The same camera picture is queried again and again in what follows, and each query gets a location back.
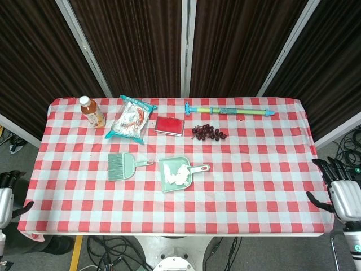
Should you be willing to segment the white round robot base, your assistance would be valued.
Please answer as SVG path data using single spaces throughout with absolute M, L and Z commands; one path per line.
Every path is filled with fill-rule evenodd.
M 204 257 L 211 236 L 137 236 L 147 264 L 153 271 L 204 271 Z

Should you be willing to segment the dark brown ribbed partition panel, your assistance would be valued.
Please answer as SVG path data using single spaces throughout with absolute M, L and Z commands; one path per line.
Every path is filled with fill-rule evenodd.
M 182 0 L 70 3 L 113 96 L 180 96 Z
M 55 0 L 0 0 L 0 114 L 41 139 L 57 98 L 105 96 Z
M 197 0 L 190 97 L 254 97 L 308 0 Z
M 300 100 L 315 141 L 361 112 L 361 0 L 321 0 L 264 95 Z

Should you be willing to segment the tea bottle with white cap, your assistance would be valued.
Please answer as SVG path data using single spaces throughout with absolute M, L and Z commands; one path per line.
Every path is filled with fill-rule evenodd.
M 88 96 L 82 96 L 79 99 L 80 108 L 83 115 L 88 119 L 94 128 L 103 128 L 106 125 L 104 114 L 100 110 L 98 104 Z

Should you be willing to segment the red white checkered tablecloth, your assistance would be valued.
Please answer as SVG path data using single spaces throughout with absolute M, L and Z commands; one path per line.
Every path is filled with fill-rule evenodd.
M 268 108 L 274 116 L 184 115 L 184 99 L 152 98 L 157 106 L 144 130 L 144 144 L 105 139 L 76 98 L 59 98 L 48 108 L 18 229 L 39 240 L 45 234 L 323 234 L 333 216 L 308 200 L 327 199 L 305 110 L 290 98 L 195 98 L 196 106 Z M 184 120 L 181 137 L 155 133 L 158 117 Z M 210 124 L 225 140 L 192 138 Z M 127 180 L 108 180 L 108 154 L 127 152 L 137 167 Z M 194 173 L 184 190 L 162 192 L 159 160 L 184 156 Z

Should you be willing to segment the green blue water squirter tube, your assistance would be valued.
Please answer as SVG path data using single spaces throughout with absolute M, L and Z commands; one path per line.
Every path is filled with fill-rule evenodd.
M 223 114 L 223 115 L 261 115 L 261 116 L 273 116 L 276 114 L 272 110 L 253 110 L 253 109 L 237 109 L 237 108 L 201 108 L 201 107 L 190 107 L 189 102 L 186 102 L 184 110 L 187 116 L 190 113 L 208 113 L 208 114 Z

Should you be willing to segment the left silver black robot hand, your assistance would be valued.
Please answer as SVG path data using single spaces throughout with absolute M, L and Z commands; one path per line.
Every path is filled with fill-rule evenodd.
M 13 210 L 14 187 L 25 174 L 19 170 L 0 173 L 0 230 L 5 229 L 13 218 L 25 214 L 33 207 L 34 201 L 31 200 L 24 207 Z

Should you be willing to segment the grey metal tube frame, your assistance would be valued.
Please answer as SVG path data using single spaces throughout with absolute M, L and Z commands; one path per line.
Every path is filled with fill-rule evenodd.
M 334 260 L 334 265 L 335 265 L 336 271 L 340 271 L 336 246 L 335 246 L 335 243 L 334 243 L 335 237 L 337 235 L 343 235 L 343 233 L 341 231 L 332 231 L 330 233 L 330 244 L 331 244 L 331 250 L 332 250 L 332 254 L 333 254 L 333 260 Z

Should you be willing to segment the teal clear snack bag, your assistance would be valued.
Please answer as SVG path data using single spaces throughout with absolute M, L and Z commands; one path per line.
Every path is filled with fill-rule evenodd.
M 143 145 L 142 131 L 157 106 L 126 95 L 120 95 L 120 99 L 122 106 L 105 139 L 112 137 L 128 138 Z

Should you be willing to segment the green hand brush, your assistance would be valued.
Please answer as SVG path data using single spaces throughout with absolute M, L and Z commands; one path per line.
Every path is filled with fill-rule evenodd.
M 153 160 L 136 161 L 133 154 L 110 153 L 108 154 L 108 180 L 118 181 L 130 179 L 137 167 L 152 165 Z

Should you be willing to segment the white metal partition post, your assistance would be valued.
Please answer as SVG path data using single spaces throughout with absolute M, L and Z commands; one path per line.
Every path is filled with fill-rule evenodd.
M 180 51 L 180 97 L 190 96 L 193 45 L 196 24 L 197 0 L 182 0 L 181 51 Z
M 305 28 L 306 24 L 312 17 L 314 11 L 318 7 L 321 0 L 308 0 L 307 4 L 305 5 L 304 9 L 302 10 L 300 16 L 298 17 L 293 29 L 291 30 L 279 56 L 275 60 L 274 65 L 270 69 L 267 77 L 265 78 L 262 86 L 260 87 L 256 97 L 262 97 L 270 84 L 272 83 L 274 77 L 277 75 L 279 69 L 283 65 L 284 61 L 286 60 L 288 54 L 290 53 L 291 49 L 293 48 L 294 44 L 298 40 L 300 34 L 302 33 L 303 29 Z
M 106 82 L 106 79 L 103 75 L 103 72 L 96 60 L 96 57 L 91 49 L 91 46 L 84 34 L 84 31 L 77 19 L 76 14 L 74 13 L 71 3 L 69 0 L 55 0 L 62 16 L 65 19 L 65 22 L 69 26 L 74 39 L 76 40 L 78 47 L 83 53 L 92 73 L 94 74 L 97 82 L 99 83 L 104 95 L 107 98 L 112 98 L 112 92 Z

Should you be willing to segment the dark red grape bunch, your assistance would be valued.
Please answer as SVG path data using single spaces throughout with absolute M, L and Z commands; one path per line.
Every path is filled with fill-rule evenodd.
M 210 124 L 197 125 L 192 128 L 191 133 L 192 138 L 196 138 L 199 141 L 205 141 L 206 139 L 220 141 L 227 138 L 226 133 Z

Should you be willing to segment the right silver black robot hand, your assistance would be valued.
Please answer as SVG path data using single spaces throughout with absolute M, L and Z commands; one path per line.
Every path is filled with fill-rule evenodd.
M 351 176 L 344 163 L 331 157 L 327 161 L 312 159 L 312 162 L 321 171 L 331 202 L 320 202 L 308 191 L 306 195 L 310 202 L 336 214 L 344 223 L 361 221 L 361 185 Z

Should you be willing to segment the green plastic dustpan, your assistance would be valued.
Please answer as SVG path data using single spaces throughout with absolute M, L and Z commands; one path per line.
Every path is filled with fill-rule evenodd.
M 182 164 L 188 165 L 188 169 L 190 172 L 190 174 L 188 175 L 188 183 L 186 185 L 181 185 L 181 186 L 167 183 L 165 181 L 165 177 L 164 177 L 163 164 L 167 164 L 169 166 L 172 174 L 177 174 L 177 170 Z M 177 190 L 184 190 L 184 189 L 188 188 L 192 183 L 192 175 L 194 173 L 205 172 L 210 169 L 210 166 L 208 164 L 203 164 L 203 165 L 199 165 L 199 166 L 191 166 L 189 160 L 184 156 L 160 159 L 159 166 L 160 166 L 160 172 L 161 172 L 161 184 L 162 184 L 162 192 L 163 193 L 168 193 L 168 192 L 177 191 Z

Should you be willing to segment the red flat metal case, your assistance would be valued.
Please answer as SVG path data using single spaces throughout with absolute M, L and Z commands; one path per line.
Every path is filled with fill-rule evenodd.
M 184 131 L 184 120 L 173 117 L 158 117 L 154 131 L 155 133 L 181 137 Z

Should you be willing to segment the white partition base rail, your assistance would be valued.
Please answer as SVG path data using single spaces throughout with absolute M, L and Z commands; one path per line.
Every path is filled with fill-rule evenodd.
M 348 119 L 343 124 L 339 125 L 331 132 L 323 136 L 321 139 L 315 142 L 315 147 L 317 150 L 331 143 L 335 139 L 339 138 L 342 135 L 345 135 L 347 132 L 350 132 L 352 129 L 355 129 L 358 125 L 361 125 L 361 112 L 357 113 L 352 118 Z
M 21 137 L 22 139 L 26 140 L 28 143 L 32 144 L 36 148 L 40 147 L 41 141 L 27 132 L 22 127 L 18 126 L 10 119 L 6 118 L 5 116 L 0 114 L 0 125 L 6 128 L 7 130 L 15 133 L 17 136 Z

